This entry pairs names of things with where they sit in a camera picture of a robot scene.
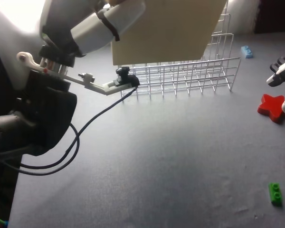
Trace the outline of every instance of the light blue lego block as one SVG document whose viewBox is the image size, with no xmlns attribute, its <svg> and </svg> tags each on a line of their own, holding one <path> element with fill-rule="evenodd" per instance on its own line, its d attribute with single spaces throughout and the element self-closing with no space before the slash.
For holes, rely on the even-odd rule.
<svg viewBox="0 0 285 228">
<path fill-rule="evenodd" d="M 241 47 L 241 50 L 245 58 L 253 58 L 252 51 L 249 49 L 248 46 Z"/>
</svg>

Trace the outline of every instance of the black cable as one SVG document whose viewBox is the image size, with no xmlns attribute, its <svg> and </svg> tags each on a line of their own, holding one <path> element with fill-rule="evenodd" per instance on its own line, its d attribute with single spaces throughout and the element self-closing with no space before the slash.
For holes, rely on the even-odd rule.
<svg viewBox="0 0 285 228">
<path fill-rule="evenodd" d="M 52 168 L 54 166 L 57 166 L 58 164 L 60 164 L 66 157 L 67 155 L 70 153 L 71 149 L 73 148 L 73 146 L 75 145 L 75 142 L 77 141 L 77 147 L 76 147 L 76 151 L 74 152 L 74 155 L 73 157 L 70 159 L 70 162 L 76 157 L 77 153 L 78 153 L 78 149 L 79 149 L 79 145 L 80 145 L 80 142 L 79 142 L 79 136 L 83 133 L 83 131 L 95 120 L 97 119 L 99 116 L 101 116 L 102 114 L 106 113 L 107 111 L 109 111 L 110 109 L 112 109 L 113 107 L 115 107 L 117 104 L 121 103 L 122 101 L 124 101 L 126 98 L 128 98 L 129 96 L 132 95 L 132 93 L 136 90 L 137 88 L 135 88 L 134 90 L 132 90 L 131 92 L 129 92 L 127 95 L 125 95 L 123 98 L 119 99 L 118 101 L 116 101 L 114 104 L 112 104 L 111 106 L 107 107 L 106 109 L 104 109 L 103 111 L 101 111 L 100 113 L 98 113 L 97 115 L 95 115 L 90 121 L 88 121 L 84 127 L 77 133 L 77 130 L 76 128 L 71 124 L 70 126 L 73 128 L 75 134 L 76 134 L 76 138 L 73 140 L 72 144 L 69 146 L 69 148 L 66 150 L 66 153 L 64 154 L 64 156 L 57 162 L 51 164 L 51 165 L 46 165 L 46 166 L 29 166 L 29 165 L 25 165 L 25 164 L 21 164 L 22 167 L 24 168 L 29 168 L 29 169 L 36 169 L 36 170 L 39 170 L 39 169 L 48 169 L 48 168 Z M 9 166 L 10 168 L 20 172 L 20 173 L 24 173 L 24 174 L 27 174 L 27 175 L 33 175 L 33 176 L 46 176 L 46 175 L 50 175 L 50 174 L 53 174 L 55 172 L 58 172 L 60 170 L 62 170 L 63 168 L 65 168 L 66 166 L 69 165 L 69 163 L 65 166 L 65 167 L 60 167 L 58 168 L 57 170 L 54 170 L 52 172 L 49 172 L 49 173 L 33 173 L 33 172 L 28 172 L 28 171 L 23 171 L 21 169 L 17 169 L 16 167 L 13 167 L 9 164 L 7 164 L 6 162 L 3 162 L 5 165 Z"/>
</svg>

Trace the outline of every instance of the black strap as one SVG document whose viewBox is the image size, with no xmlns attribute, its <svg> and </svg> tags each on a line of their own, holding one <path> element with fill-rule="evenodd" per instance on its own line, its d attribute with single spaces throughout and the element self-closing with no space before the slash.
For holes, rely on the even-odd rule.
<svg viewBox="0 0 285 228">
<path fill-rule="evenodd" d="M 109 20 L 105 17 L 105 14 L 103 11 L 100 11 L 97 13 L 97 17 L 103 22 L 103 24 L 110 29 L 110 31 L 112 32 L 113 36 L 115 36 L 115 41 L 119 41 L 119 34 L 117 29 L 111 24 L 111 22 L 109 22 Z"/>
</svg>

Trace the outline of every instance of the metal wire basket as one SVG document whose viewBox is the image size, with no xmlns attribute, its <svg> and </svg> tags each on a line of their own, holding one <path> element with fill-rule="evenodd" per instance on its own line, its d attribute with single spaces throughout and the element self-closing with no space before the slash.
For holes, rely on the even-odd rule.
<svg viewBox="0 0 285 228">
<path fill-rule="evenodd" d="M 238 73 L 241 58 L 230 58 L 233 34 L 228 33 L 230 14 L 226 14 L 228 2 L 223 9 L 216 29 L 201 59 L 193 61 L 137 64 L 130 66 L 130 74 L 135 74 L 141 85 L 136 94 L 161 93 L 192 89 L 212 88 L 215 92 L 219 86 L 227 86 L 231 91 Z"/>
</svg>

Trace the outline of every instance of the green toy brick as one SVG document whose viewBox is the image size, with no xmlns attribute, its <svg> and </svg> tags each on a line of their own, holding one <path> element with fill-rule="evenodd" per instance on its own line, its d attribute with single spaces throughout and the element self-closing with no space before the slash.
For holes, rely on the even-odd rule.
<svg viewBox="0 0 285 228">
<path fill-rule="evenodd" d="M 278 183 L 269 183 L 269 194 L 272 205 L 282 206 L 282 193 Z"/>
</svg>

